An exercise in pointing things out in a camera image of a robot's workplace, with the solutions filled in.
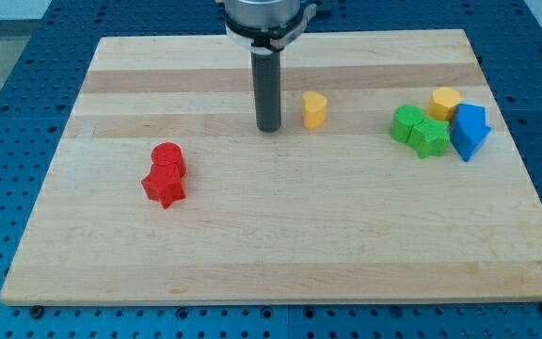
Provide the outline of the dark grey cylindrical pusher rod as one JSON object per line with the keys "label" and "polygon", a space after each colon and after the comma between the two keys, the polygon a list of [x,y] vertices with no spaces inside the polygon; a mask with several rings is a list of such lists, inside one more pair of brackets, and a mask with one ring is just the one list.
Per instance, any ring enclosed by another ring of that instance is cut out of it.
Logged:
{"label": "dark grey cylindrical pusher rod", "polygon": [[281,127],[280,58],[251,54],[253,91],[257,128],[272,133]]}

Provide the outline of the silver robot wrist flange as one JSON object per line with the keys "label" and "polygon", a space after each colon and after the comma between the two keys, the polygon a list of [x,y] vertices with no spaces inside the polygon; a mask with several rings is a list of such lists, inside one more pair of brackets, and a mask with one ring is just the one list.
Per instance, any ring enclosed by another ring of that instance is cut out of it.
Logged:
{"label": "silver robot wrist flange", "polygon": [[225,0],[227,35],[249,51],[282,51],[317,13],[314,1]]}

